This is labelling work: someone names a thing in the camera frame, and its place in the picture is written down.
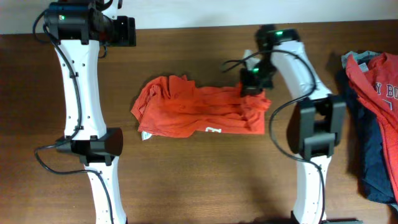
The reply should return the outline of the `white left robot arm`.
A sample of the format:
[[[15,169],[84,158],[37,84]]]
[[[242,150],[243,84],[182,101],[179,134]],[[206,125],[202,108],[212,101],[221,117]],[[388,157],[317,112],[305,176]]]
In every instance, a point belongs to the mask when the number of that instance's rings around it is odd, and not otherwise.
[[[78,173],[90,180],[96,223],[128,222],[118,180],[123,132],[105,124],[98,85],[98,61],[108,47],[136,44],[135,20],[118,14],[122,5],[123,0],[55,1],[40,15],[60,62],[65,95],[65,130],[52,147],[79,158]]]

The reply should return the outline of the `orange red t-shirt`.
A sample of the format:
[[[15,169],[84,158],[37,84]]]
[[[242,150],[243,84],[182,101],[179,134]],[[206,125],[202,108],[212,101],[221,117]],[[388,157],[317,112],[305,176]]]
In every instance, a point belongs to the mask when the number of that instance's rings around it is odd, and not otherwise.
[[[264,134],[271,101],[264,91],[241,96],[242,90],[241,84],[197,87],[185,75],[159,76],[143,87],[131,113],[138,130],[153,136],[188,138],[197,131]]]

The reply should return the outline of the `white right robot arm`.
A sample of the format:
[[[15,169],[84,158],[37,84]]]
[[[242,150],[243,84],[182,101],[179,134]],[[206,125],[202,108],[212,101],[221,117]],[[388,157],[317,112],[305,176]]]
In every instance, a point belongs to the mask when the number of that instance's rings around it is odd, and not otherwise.
[[[320,80],[295,29],[260,26],[255,34],[258,51],[243,57],[243,96],[255,96],[273,87],[272,77],[282,75],[292,99],[279,106],[269,119],[269,132],[276,148],[273,120],[286,107],[294,106],[287,126],[289,152],[281,152],[297,165],[297,198],[291,223],[326,223],[325,186],[328,166],[341,140],[346,104]]]

